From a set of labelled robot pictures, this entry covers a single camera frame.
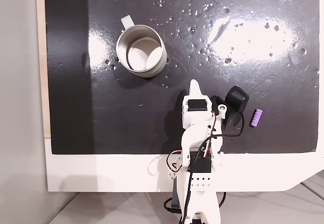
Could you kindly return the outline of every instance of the mug handle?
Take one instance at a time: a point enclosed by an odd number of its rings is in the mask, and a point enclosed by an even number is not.
[[[131,26],[134,26],[133,20],[130,15],[125,16],[121,19],[121,22],[123,23],[125,29],[130,28]]]

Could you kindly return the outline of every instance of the wooden edge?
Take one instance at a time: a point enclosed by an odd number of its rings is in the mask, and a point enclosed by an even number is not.
[[[45,0],[36,0],[36,8],[37,8],[40,91],[42,94],[42,110],[43,110],[43,131],[44,131],[44,138],[51,138],[50,102],[49,102],[49,87],[48,87],[48,74],[47,74]]]

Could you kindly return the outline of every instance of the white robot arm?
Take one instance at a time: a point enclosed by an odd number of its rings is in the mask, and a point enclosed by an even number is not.
[[[213,173],[215,172],[215,154],[218,154],[223,139],[212,138],[210,146],[204,147],[204,152],[198,152],[203,141],[211,133],[222,134],[221,124],[225,119],[226,106],[218,105],[218,112],[212,112],[212,102],[208,96],[202,95],[196,80],[190,83],[189,95],[182,103],[182,125],[185,132],[182,135],[182,154],[177,166],[182,166],[177,172],[177,194],[183,213],[182,223],[189,224],[193,219],[200,219],[206,224],[220,224],[220,213]],[[190,171],[193,167],[191,159],[195,159],[194,172],[191,177],[190,201],[186,206]]]

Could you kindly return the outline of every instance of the metal mug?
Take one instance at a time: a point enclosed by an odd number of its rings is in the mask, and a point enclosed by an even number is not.
[[[137,76],[149,78],[162,71],[167,52],[161,37],[146,25],[135,25],[128,15],[121,19],[125,31],[120,35],[116,51],[122,65]]]

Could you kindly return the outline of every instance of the red wire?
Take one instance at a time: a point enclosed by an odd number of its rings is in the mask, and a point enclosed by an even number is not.
[[[214,126],[215,126],[215,123],[216,123],[216,114],[215,114],[215,112],[214,111],[212,111],[212,114],[214,115],[214,123],[213,123],[213,126],[211,127],[211,135],[213,134],[213,130],[214,130]],[[212,142],[212,139],[210,139],[209,140],[209,143],[208,143],[208,148],[207,148],[207,153],[208,153],[208,151],[209,151],[209,148],[210,148],[210,146],[211,146],[211,142]]]

